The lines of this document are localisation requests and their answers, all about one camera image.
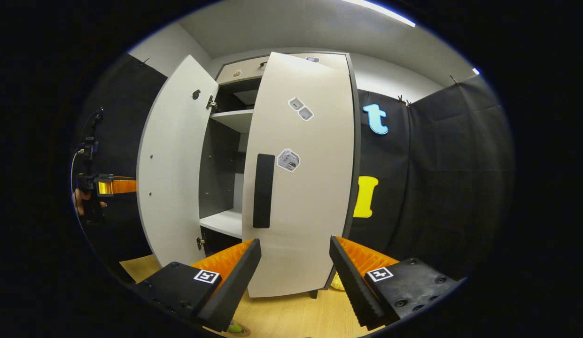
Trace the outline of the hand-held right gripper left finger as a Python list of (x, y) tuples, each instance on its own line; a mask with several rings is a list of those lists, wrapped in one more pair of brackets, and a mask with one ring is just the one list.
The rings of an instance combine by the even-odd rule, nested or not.
[(260, 240), (246, 240), (191, 265), (173, 261), (133, 285), (132, 291), (185, 323), (223, 332), (261, 256)]

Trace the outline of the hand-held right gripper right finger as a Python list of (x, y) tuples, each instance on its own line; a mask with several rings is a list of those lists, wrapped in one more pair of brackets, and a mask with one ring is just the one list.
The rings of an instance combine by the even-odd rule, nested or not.
[(358, 323), (371, 331), (416, 316), (461, 285), (424, 261), (398, 261), (340, 236), (329, 255)]

